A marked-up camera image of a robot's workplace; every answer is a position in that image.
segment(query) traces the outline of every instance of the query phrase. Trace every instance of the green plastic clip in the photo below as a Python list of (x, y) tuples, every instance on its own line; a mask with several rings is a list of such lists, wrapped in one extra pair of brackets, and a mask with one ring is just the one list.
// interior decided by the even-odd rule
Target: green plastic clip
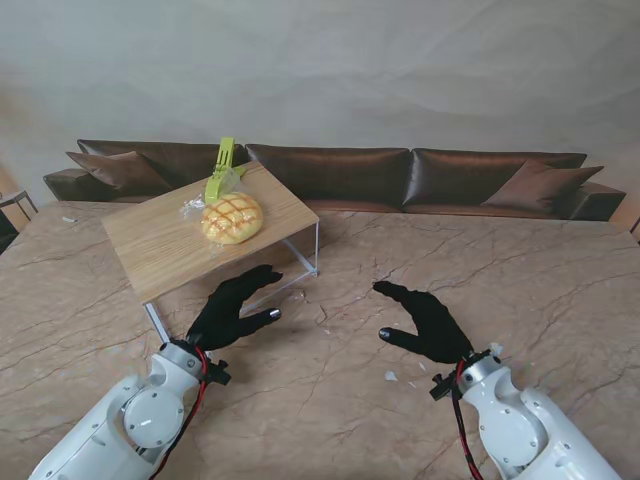
[[(207, 180), (207, 186), (204, 191), (204, 201), (207, 205), (214, 203), (223, 193), (223, 184), (229, 177), (229, 169), (233, 162), (233, 137), (222, 137), (220, 140), (220, 149), (218, 150), (218, 159), (213, 175)], [(233, 171), (241, 177), (246, 168), (234, 167)]]

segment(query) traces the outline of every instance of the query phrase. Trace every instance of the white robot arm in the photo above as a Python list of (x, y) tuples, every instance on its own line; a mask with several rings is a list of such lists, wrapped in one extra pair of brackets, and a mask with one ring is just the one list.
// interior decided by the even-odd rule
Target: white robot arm
[(555, 403), (520, 391), (492, 355), (469, 362), (458, 387), (479, 414), (482, 443), (504, 480), (621, 480)]
[(146, 379), (116, 384), (40, 462), (30, 480), (147, 480), (178, 437), (184, 396), (202, 380), (202, 362), (168, 343)]

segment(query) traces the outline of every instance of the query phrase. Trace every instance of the gray wall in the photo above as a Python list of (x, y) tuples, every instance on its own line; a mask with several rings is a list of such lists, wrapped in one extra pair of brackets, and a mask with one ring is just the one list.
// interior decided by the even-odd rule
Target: gray wall
[(0, 161), (77, 138), (585, 151), (640, 204), (638, 0), (2, 0)]

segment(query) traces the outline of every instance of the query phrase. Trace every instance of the marble surface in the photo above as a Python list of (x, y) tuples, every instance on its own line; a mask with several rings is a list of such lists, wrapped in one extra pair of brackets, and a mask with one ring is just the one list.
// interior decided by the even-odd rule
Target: marble surface
[[(100, 224), (124, 205), (58, 203), (0, 257), (1, 479), (26, 478), (111, 385), (159, 346)], [(77, 219), (68, 223), (62, 219)], [(221, 352), (162, 479), (468, 478), (451, 405), (428, 395), (448, 369), (383, 344), (411, 319), (371, 289), (430, 289), (477, 349), (504, 346), (519, 387), (547, 392), (623, 478), (640, 471), (640, 248), (609, 224), (369, 213), (321, 215), (320, 270), (283, 292), (283, 318)], [(310, 251), (312, 233), (296, 241)], [(273, 247), (158, 302), (173, 334), (224, 277)], [(396, 382), (386, 381), (392, 371)], [(464, 408), (471, 448), (497, 472)]]

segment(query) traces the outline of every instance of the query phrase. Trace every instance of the bun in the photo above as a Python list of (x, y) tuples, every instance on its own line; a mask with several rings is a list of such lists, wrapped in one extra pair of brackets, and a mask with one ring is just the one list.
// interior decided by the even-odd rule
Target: bun
[(222, 195), (202, 213), (202, 232), (209, 240), (235, 245), (255, 235), (262, 227), (258, 202), (245, 193)]

